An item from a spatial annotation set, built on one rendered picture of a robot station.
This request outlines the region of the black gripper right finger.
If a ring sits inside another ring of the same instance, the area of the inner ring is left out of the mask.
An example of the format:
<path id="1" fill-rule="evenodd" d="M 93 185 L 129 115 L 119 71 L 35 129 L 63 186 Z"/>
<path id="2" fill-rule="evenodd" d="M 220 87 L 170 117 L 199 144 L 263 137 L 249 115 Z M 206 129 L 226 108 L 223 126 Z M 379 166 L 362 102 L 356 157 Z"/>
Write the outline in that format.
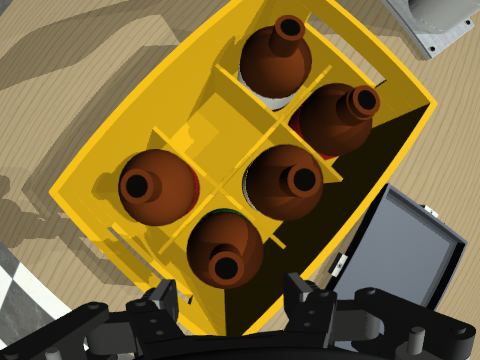
<path id="1" fill-rule="evenodd" d="M 469 360 L 476 335 L 468 323 L 381 289 L 366 287 L 352 300 L 338 300 L 297 272 L 283 274 L 283 305 L 289 322 L 270 347 L 351 341 L 360 353 L 390 360 Z"/>

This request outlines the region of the yellow bottle crate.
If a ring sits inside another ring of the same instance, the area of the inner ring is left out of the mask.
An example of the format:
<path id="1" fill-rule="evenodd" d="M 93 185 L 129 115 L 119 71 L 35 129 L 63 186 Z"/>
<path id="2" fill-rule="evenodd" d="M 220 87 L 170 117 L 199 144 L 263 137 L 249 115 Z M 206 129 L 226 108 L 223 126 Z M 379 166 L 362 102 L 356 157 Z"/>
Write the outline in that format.
<path id="1" fill-rule="evenodd" d="M 307 23 L 311 13 L 385 80 L 376 86 Z M 246 40 L 258 29 L 275 25 L 282 15 L 296 16 L 304 23 L 303 38 L 311 50 L 312 69 L 288 105 L 273 112 L 237 76 Z M 288 122 L 311 93 L 330 83 L 370 86 L 380 98 L 380 108 L 361 147 L 325 161 Z M 178 322 L 193 334 L 252 334 L 283 306 L 283 274 L 297 272 L 307 280 L 314 273 L 385 185 L 437 104 L 405 65 L 336 1 L 231 0 L 124 99 L 49 194 L 144 293 L 161 280 L 108 227 L 164 278 L 175 279 L 177 289 L 189 298 L 187 303 L 178 295 Z M 242 192 L 248 165 L 264 150 L 280 144 L 296 145 L 311 153 L 324 178 L 316 207 L 294 221 L 272 220 L 260 214 Z M 200 183 L 199 199 L 192 211 L 167 226 L 137 222 L 125 211 L 118 194 L 125 164 L 149 149 L 176 154 L 193 168 Z M 257 274 L 234 289 L 206 285 L 187 261 L 191 231 L 205 214 L 219 208 L 243 212 L 256 224 L 264 245 Z"/>

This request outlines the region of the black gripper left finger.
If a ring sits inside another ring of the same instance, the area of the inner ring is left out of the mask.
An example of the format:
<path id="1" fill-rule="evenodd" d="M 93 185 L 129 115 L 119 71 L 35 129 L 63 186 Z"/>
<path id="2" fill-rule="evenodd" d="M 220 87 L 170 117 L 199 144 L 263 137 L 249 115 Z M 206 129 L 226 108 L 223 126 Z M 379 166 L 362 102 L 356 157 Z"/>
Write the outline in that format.
<path id="1" fill-rule="evenodd" d="M 117 354 L 124 353 L 153 360 L 203 352 L 176 324 L 179 305 L 175 279 L 162 279 L 141 299 L 125 306 L 126 311 L 109 312 L 102 302 L 83 304 L 1 349 L 0 360 L 118 360 Z"/>

